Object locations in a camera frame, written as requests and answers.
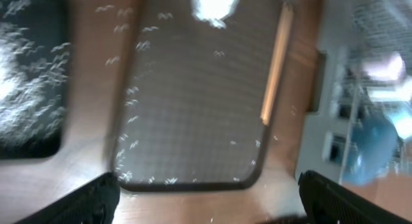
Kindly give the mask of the wooden chopstick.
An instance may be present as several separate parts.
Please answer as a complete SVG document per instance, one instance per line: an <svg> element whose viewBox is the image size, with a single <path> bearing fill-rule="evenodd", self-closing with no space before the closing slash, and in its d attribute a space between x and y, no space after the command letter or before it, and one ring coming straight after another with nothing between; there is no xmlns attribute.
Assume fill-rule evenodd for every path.
<svg viewBox="0 0 412 224"><path fill-rule="evenodd" d="M260 118L265 126L270 123L270 117L274 107L274 100L277 93L285 55L288 48L290 30L294 19L294 10L291 4L283 3L279 22L277 26L276 39L268 74L268 80L265 88L265 96L262 103Z"/></svg>

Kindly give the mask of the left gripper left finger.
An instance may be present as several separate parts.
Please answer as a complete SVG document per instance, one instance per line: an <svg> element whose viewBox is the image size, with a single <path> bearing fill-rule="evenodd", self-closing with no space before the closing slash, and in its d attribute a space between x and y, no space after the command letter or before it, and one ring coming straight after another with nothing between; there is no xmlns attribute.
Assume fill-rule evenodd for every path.
<svg viewBox="0 0 412 224"><path fill-rule="evenodd" d="M120 200L113 173L104 173L17 224L112 224Z"/></svg>

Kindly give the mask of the pink plastic cup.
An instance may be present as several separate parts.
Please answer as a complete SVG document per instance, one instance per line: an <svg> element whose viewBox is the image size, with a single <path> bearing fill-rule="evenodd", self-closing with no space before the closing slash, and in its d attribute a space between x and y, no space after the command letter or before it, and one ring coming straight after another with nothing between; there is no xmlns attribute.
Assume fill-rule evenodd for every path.
<svg viewBox="0 0 412 224"><path fill-rule="evenodd" d="M364 61L361 70L371 80L398 81L406 74L406 65L401 54L393 52L378 60Z"/></svg>

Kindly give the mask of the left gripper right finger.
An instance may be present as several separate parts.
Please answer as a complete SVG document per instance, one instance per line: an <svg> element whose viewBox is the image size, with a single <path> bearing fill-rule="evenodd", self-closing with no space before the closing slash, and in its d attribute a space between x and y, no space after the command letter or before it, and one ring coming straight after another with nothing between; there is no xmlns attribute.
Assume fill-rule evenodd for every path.
<svg viewBox="0 0 412 224"><path fill-rule="evenodd" d="M298 185L309 223L411 224L315 171L301 173Z"/></svg>

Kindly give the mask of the white green wrapper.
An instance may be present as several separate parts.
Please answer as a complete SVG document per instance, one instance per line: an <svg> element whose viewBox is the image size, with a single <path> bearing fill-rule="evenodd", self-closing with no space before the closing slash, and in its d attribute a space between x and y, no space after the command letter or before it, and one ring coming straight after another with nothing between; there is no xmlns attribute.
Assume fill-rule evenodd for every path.
<svg viewBox="0 0 412 224"><path fill-rule="evenodd" d="M225 19L235 11L240 0L191 0L192 16L213 28L226 29Z"/></svg>

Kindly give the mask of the dark blue plate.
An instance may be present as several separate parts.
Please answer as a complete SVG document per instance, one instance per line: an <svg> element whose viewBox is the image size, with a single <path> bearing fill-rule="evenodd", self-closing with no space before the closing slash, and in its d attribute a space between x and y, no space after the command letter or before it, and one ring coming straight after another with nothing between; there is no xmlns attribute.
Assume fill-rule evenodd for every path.
<svg viewBox="0 0 412 224"><path fill-rule="evenodd" d="M366 185L391 159L398 144L398 134L384 116L366 117L353 127L350 144L342 180Z"/></svg>

